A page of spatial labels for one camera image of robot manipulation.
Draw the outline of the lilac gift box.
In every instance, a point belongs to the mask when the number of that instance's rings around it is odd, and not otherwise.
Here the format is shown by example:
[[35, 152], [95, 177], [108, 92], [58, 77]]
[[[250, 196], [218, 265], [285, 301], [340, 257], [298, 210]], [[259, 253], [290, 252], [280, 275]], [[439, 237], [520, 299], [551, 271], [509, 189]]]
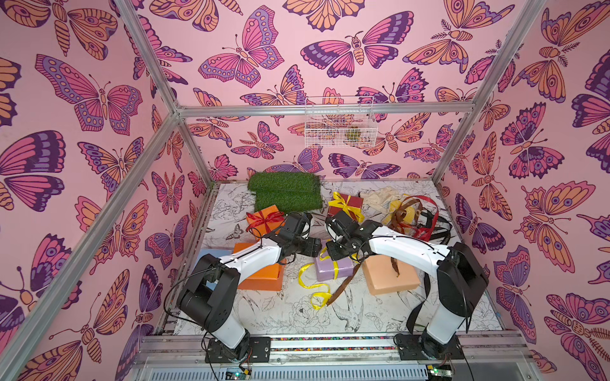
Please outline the lilac gift box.
[[324, 248], [314, 261], [317, 281], [324, 282], [337, 280], [352, 276], [354, 272], [354, 262], [346, 257], [341, 260], [332, 260]]

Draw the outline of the large orange gift box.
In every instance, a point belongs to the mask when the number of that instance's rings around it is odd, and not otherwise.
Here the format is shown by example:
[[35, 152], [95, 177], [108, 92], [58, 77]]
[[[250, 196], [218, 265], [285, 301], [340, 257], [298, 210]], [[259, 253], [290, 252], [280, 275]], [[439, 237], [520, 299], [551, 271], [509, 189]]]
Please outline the large orange gift box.
[[281, 291], [284, 270], [280, 261], [281, 248], [276, 244], [264, 244], [262, 247], [255, 244], [238, 243], [234, 247], [234, 254], [238, 257], [240, 268], [240, 282], [238, 288], [244, 291]]

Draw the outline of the peach gift box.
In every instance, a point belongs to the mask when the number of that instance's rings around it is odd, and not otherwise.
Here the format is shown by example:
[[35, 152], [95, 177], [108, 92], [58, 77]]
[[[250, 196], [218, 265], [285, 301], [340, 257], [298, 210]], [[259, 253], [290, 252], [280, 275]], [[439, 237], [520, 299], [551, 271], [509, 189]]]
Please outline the peach gift box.
[[373, 296], [417, 289], [421, 282], [416, 269], [386, 256], [372, 256], [363, 264], [369, 293]]

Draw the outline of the brown ribbon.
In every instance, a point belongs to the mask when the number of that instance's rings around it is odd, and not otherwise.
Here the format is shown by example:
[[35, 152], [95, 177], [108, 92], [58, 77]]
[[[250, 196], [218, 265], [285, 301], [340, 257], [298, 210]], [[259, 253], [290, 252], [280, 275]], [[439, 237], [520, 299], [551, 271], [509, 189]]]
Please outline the brown ribbon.
[[[398, 204], [398, 200], [390, 203], [390, 218], [387, 225], [398, 231], [399, 233], [413, 235], [418, 223], [419, 216], [423, 210], [423, 203], [413, 196], [408, 196]], [[328, 298], [326, 306], [330, 306], [335, 300], [346, 290], [347, 286], [351, 283], [354, 276], [357, 275], [361, 265], [356, 264], [354, 267], [353, 274], [348, 276], [338, 289]]]

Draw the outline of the light blue gift box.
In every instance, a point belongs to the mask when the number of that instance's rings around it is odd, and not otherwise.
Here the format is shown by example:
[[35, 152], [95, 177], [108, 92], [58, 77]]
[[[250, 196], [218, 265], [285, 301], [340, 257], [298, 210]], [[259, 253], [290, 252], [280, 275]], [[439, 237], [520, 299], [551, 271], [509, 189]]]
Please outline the light blue gift box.
[[214, 291], [219, 284], [220, 276], [227, 270], [226, 257], [231, 254], [230, 249], [201, 249], [192, 271], [195, 275], [190, 281], [197, 282], [198, 287], [202, 286]]

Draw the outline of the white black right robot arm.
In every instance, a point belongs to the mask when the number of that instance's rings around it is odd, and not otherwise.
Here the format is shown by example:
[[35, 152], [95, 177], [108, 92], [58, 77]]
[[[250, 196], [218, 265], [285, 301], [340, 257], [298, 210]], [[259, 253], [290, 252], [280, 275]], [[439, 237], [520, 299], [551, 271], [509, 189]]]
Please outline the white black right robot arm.
[[325, 220], [331, 241], [327, 252], [331, 259], [355, 257], [364, 262], [373, 257], [389, 257], [424, 272], [425, 295], [436, 280], [439, 305], [419, 337], [422, 353], [430, 359], [446, 354], [450, 342], [462, 324], [470, 324], [489, 277], [471, 248], [457, 242], [453, 245], [431, 244], [398, 233], [379, 222], [354, 221], [339, 212]]

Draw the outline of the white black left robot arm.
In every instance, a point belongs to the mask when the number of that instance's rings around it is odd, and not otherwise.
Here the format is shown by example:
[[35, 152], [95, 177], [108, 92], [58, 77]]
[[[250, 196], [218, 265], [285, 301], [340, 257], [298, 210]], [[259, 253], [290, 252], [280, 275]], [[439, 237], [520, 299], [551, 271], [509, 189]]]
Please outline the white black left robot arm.
[[212, 335], [228, 357], [241, 360], [249, 353], [250, 334], [233, 313], [238, 286], [256, 272], [289, 258], [316, 258], [322, 242], [310, 236], [312, 226], [312, 214], [292, 212], [283, 225], [247, 249], [221, 258], [201, 257], [177, 299], [180, 311]]

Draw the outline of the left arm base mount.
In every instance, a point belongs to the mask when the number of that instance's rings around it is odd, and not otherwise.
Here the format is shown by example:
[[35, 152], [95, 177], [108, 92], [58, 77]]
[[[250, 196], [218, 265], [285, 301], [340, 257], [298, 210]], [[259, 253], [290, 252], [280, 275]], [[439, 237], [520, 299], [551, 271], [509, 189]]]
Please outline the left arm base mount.
[[210, 339], [207, 345], [205, 362], [207, 364], [225, 363], [268, 363], [271, 354], [271, 337], [249, 337], [230, 349], [216, 338]]

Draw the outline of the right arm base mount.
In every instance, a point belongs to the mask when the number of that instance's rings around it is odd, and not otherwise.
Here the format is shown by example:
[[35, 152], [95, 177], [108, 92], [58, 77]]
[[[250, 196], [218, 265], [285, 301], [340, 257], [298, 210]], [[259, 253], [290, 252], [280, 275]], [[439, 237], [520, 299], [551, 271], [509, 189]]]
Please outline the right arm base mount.
[[400, 360], [443, 361], [464, 360], [465, 356], [456, 336], [447, 344], [439, 344], [426, 334], [398, 333], [393, 338]]

